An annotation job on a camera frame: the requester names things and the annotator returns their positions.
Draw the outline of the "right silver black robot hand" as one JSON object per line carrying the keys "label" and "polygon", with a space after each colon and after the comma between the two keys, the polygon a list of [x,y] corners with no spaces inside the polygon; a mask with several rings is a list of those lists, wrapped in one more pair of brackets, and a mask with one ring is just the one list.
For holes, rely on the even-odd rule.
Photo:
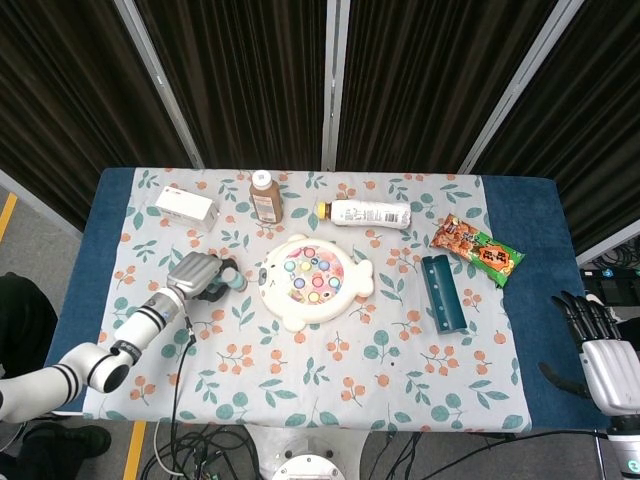
{"label": "right silver black robot hand", "polygon": [[610,312],[596,300],[567,291],[551,301],[567,323],[585,382],[564,379],[543,362],[538,364],[542,375],[556,388],[593,401],[610,418],[637,416],[639,357]]}

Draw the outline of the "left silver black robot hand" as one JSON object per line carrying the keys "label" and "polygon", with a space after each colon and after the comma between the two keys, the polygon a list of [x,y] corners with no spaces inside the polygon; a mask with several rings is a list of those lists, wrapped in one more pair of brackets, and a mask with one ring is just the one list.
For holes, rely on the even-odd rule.
{"label": "left silver black robot hand", "polygon": [[169,272],[166,286],[187,300],[217,302],[234,287],[238,275],[233,259],[191,252]]}

